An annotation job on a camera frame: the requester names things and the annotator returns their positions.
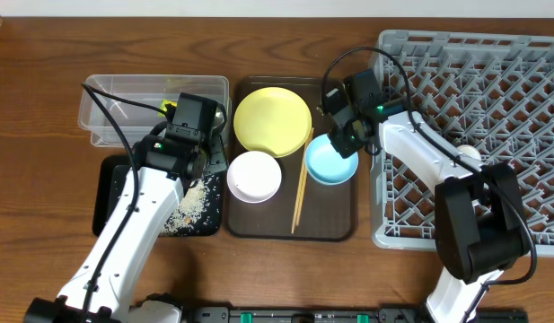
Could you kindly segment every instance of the chopsticks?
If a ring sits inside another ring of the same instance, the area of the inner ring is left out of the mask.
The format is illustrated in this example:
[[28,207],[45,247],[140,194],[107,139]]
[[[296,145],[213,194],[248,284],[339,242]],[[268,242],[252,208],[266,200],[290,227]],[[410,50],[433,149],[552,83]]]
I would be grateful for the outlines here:
[[306,157],[306,148],[311,143],[313,134],[314,134],[314,128],[311,129],[311,132],[309,133],[309,137],[306,139],[306,142],[304,142],[303,164],[301,166],[301,175],[298,180],[298,189],[296,190],[295,212],[293,213],[293,226],[291,228],[291,233],[295,233],[295,228],[298,226],[299,222],[301,221],[301,212],[303,210],[304,189],[306,188],[306,174],[307,174],[306,163],[304,162],[304,158]]

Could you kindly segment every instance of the white bowl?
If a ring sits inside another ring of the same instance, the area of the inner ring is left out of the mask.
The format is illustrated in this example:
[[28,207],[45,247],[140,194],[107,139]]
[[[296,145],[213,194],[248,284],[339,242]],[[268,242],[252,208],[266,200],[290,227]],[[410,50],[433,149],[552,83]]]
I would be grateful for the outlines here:
[[267,153],[246,152],[229,166],[226,182],[233,195],[246,203],[260,203],[278,191],[282,173],[278,162]]

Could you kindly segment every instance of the light blue bowl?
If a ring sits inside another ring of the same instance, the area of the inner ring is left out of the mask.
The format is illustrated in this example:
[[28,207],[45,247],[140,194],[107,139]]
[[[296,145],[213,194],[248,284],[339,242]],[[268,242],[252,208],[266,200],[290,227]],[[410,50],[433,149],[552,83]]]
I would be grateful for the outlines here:
[[306,149],[304,162],[314,180],[323,185],[338,185],[355,175],[358,168],[358,153],[343,159],[324,134],[311,141]]

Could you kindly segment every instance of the white wall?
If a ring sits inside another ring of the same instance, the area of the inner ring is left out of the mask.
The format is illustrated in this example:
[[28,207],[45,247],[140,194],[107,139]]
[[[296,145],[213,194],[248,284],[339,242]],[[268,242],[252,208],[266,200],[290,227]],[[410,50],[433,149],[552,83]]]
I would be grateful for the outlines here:
[[538,17],[554,0],[0,0],[2,16]]

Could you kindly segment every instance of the yellow bowl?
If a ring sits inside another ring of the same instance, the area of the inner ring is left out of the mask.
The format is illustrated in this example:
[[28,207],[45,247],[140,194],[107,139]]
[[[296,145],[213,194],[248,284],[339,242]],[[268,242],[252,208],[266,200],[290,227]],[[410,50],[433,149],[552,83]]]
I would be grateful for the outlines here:
[[283,88],[256,90],[234,113],[234,133],[242,146],[274,158],[303,146],[311,127],[311,112],[304,100]]

